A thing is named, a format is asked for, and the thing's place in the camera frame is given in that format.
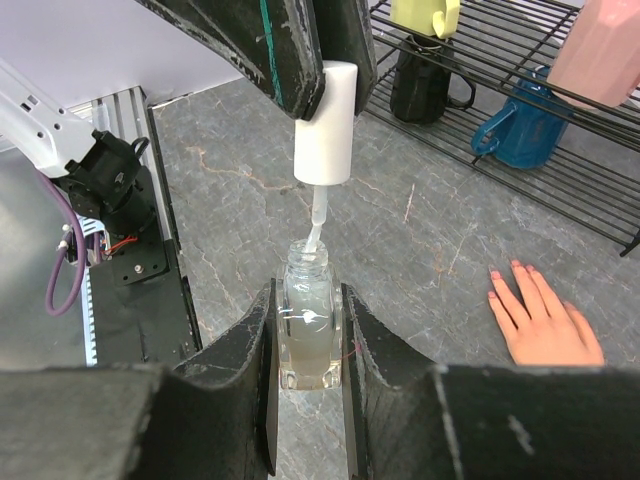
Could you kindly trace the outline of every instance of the black mug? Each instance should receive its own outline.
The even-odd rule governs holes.
[[[449,96],[451,71],[449,68],[465,70],[456,65],[453,49],[449,45],[436,43],[428,37],[410,35],[402,41],[402,47],[414,51],[420,56],[400,50],[395,66],[395,78],[391,91],[391,112],[393,115],[409,123],[428,124],[438,120],[447,107],[466,110],[476,98],[476,84],[465,77],[462,79],[469,85],[471,95],[468,100],[456,100]],[[446,66],[436,65],[424,57]]]

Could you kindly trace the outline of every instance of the shelf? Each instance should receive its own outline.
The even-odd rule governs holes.
[[[516,96],[512,88],[519,78],[539,65],[553,64],[578,12],[576,7],[548,0],[463,0],[458,30],[449,48],[455,51],[456,64],[466,72],[458,67],[453,71],[465,74],[479,85]],[[394,24],[390,15],[391,0],[381,0],[372,7],[374,38],[381,44],[404,50],[402,40],[416,32]],[[445,44],[443,40],[434,38],[434,41]],[[418,55],[412,50],[406,51]],[[437,57],[435,60],[431,57],[429,61],[439,64]],[[590,110],[571,107],[572,113],[563,118],[640,152],[640,108],[637,104],[640,90],[634,92],[631,101],[610,108],[546,82],[539,83],[596,107]]]
[[[535,170],[513,169],[491,156],[477,157],[469,142],[477,127],[489,118],[488,113],[476,107],[447,109],[429,126],[404,123],[389,109],[393,76],[393,69],[381,75],[366,109],[369,114],[622,245],[623,256],[640,243],[640,181],[563,147],[556,149],[543,168]]]

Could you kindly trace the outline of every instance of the blue mug handle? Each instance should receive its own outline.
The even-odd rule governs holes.
[[[515,103],[509,102],[509,104],[505,105],[502,110],[500,110],[493,117],[480,125],[475,135],[471,139],[471,148],[473,148],[473,151],[478,155],[485,155],[487,153],[495,152],[498,148],[498,145],[500,145],[500,140],[495,137],[493,137],[486,143],[482,143],[482,140],[484,140],[484,137],[489,135],[492,130],[495,130],[498,125],[500,125],[517,111],[518,106]]]

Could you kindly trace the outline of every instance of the gray marble tabletop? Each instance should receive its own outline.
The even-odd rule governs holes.
[[[158,108],[155,118],[208,343],[308,235],[312,189],[293,177],[293,122],[245,80]],[[611,151],[580,135],[567,141],[591,142],[606,162]],[[611,241],[367,114],[356,122],[352,177],[329,195],[322,239],[341,280],[424,355],[510,362],[487,305],[488,272],[507,273],[518,258],[586,314],[611,365],[640,365],[640,250],[620,259]],[[346,478],[341,401],[339,391],[281,394],[277,478]]]

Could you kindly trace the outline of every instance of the black mug handle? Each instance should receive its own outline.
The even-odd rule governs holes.
[[[453,72],[453,73],[456,73],[456,74],[460,75],[460,77],[462,77],[462,80],[464,80],[465,83],[467,85],[469,85],[469,88],[471,89],[471,95],[469,96],[469,98],[467,100],[464,100],[464,101],[463,100],[457,100],[455,98],[449,97],[447,99],[447,106],[453,107],[453,108],[458,108],[460,110],[466,110],[471,105],[473,105],[473,102],[475,102],[475,100],[476,100],[476,82],[474,82],[473,80],[469,80],[465,76],[465,75],[469,75],[469,72],[467,72],[467,70],[464,67],[461,67],[460,65],[458,65],[458,69],[464,75],[461,75],[458,72]]]

